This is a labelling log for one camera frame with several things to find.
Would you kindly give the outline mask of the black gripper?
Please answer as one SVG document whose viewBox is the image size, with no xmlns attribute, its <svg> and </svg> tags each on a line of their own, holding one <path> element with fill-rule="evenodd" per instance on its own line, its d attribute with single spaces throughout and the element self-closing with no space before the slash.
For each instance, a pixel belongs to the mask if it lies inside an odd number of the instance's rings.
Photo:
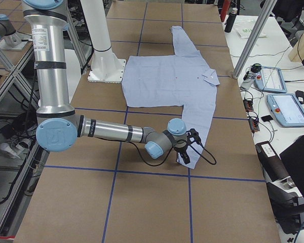
<svg viewBox="0 0 304 243">
<path fill-rule="evenodd" d="M 179 139 L 175 144 L 175 151 L 181 154 L 181 158 L 183 159 L 185 165 L 190 163 L 190 158 L 186 153 L 187 147 L 187 141 L 184 139 Z"/>
</svg>

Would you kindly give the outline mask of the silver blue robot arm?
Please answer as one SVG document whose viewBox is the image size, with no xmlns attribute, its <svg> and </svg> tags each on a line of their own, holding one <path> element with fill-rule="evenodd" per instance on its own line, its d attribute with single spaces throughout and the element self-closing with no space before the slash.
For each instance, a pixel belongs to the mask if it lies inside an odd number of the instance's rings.
<svg viewBox="0 0 304 243">
<path fill-rule="evenodd" d="M 161 133 L 136 127 L 89 119 L 77 115 L 68 96 L 63 30 L 67 26 L 66 1 L 23 1 L 23 15 L 32 31 L 35 64 L 41 105 L 37 110 L 36 140 L 48 151 L 71 148 L 78 137 L 145 144 L 148 154 L 157 159 L 175 149 L 185 164 L 189 141 L 185 123 L 179 118 L 168 122 Z"/>
</svg>

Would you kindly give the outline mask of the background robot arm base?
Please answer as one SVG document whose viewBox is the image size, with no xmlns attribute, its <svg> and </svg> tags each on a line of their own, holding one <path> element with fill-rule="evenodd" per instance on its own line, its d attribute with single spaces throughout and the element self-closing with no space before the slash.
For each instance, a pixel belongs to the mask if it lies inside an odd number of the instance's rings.
<svg viewBox="0 0 304 243">
<path fill-rule="evenodd" d="M 18 32 L 5 14 L 0 14 L 0 48 L 6 51 L 22 51 L 32 42 L 30 34 Z"/>
</svg>

